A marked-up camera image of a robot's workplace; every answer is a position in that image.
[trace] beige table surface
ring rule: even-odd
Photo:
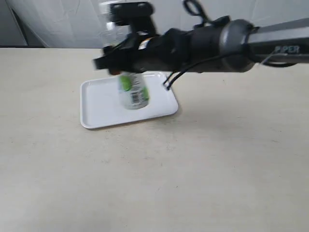
[[[99,50],[0,49],[1,232],[304,232],[309,65],[186,74],[174,116],[90,131]]]

